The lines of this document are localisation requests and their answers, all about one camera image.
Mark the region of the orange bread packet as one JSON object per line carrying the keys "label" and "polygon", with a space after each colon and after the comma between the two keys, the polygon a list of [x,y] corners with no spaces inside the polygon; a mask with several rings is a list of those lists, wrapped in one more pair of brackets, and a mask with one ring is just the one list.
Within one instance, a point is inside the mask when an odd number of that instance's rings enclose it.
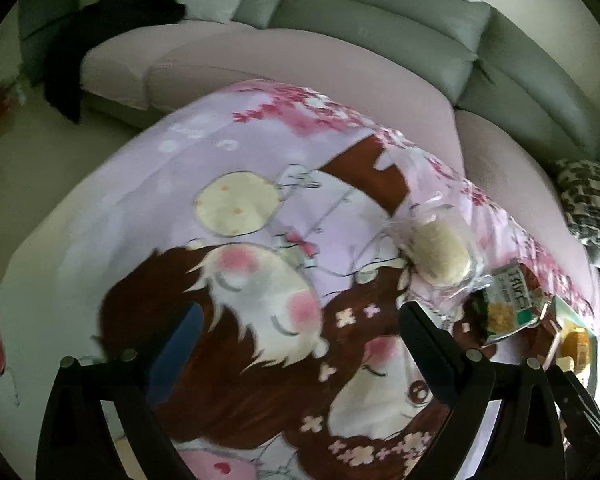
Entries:
{"label": "orange bread packet", "polygon": [[588,331],[582,327],[570,330],[560,346],[560,356],[572,361],[572,370],[576,374],[585,370],[592,360],[591,338]]}

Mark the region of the dark red snack box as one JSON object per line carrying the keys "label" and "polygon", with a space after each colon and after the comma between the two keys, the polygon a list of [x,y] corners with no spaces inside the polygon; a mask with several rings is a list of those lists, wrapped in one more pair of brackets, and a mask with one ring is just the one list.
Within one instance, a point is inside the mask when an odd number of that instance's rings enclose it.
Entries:
{"label": "dark red snack box", "polygon": [[562,328],[554,318],[543,318],[535,327],[526,331],[528,358],[536,359],[542,368],[549,368],[555,359],[562,336]]}

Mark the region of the teal white tray box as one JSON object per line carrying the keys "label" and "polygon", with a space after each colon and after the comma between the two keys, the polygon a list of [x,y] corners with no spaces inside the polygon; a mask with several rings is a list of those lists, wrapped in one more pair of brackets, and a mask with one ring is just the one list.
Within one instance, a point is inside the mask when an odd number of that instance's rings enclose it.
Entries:
{"label": "teal white tray box", "polygon": [[562,298],[554,296],[550,306],[559,336],[555,364],[563,372],[573,372],[585,388],[593,390],[597,385],[597,339],[594,333]]}

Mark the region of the green white cracker packet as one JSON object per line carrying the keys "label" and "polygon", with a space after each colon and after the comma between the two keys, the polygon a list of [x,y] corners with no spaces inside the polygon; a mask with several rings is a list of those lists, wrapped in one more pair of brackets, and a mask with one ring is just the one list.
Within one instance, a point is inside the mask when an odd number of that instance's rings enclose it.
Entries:
{"label": "green white cracker packet", "polygon": [[531,296],[524,276],[512,260],[486,278],[486,286],[475,290],[464,303],[465,318],[483,346],[513,336],[538,324],[550,306],[550,295]]}

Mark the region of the clear bag white pastry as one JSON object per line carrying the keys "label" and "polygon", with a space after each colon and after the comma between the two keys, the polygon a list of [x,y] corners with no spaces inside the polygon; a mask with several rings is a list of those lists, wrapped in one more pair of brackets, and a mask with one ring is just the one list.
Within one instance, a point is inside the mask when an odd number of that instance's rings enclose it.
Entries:
{"label": "clear bag white pastry", "polygon": [[388,234],[420,281],[411,295],[442,320],[454,318],[469,294],[489,284],[488,263],[458,208],[439,196],[407,207]]}

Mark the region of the pink cartoon print cloth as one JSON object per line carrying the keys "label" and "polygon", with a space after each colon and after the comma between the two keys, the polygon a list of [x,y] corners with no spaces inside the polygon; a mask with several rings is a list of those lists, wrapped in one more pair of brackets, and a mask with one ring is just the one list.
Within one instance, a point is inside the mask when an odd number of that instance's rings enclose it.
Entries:
{"label": "pink cartoon print cloth", "polygon": [[520,209],[320,92],[233,84],[166,116],[82,181],[0,285],[0,451],[35,473],[59,361],[148,370],[192,304],[204,331],[152,408],[201,479],[407,479],[445,407],[398,335],[419,279],[388,234],[434,196],[488,269],[524,263],[600,322],[600,280],[519,159]]}

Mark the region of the black white patterned cushion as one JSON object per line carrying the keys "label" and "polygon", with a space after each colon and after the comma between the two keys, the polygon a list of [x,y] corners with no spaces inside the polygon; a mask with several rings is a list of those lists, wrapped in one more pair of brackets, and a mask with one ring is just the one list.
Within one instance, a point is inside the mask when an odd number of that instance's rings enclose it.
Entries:
{"label": "black white patterned cushion", "polygon": [[568,230],[582,245],[600,249],[600,162],[559,159],[555,167]]}

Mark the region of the grey sofa with pink cover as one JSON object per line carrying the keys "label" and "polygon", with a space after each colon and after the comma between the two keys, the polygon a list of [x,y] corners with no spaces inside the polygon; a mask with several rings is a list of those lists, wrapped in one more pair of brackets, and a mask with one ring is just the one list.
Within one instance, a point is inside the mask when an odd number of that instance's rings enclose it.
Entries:
{"label": "grey sofa with pink cover", "polygon": [[460,0],[242,0],[226,24],[122,32],[82,87],[130,122],[251,78],[301,84],[406,133],[452,168],[501,148],[537,170],[600,158],[600,111],[509,18]]}

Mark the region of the black clothing pile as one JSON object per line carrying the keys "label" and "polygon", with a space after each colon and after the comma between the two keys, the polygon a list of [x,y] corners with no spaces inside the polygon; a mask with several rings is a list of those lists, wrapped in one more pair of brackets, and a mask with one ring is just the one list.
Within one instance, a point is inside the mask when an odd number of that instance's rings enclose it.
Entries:
{"label": "black clothing pile", "polygon": [[82,115],[81,67],[87,53],[130,30],[174,24],[185,15],[176,0],[19,0],[23,73],[44,99],[77,124]]}

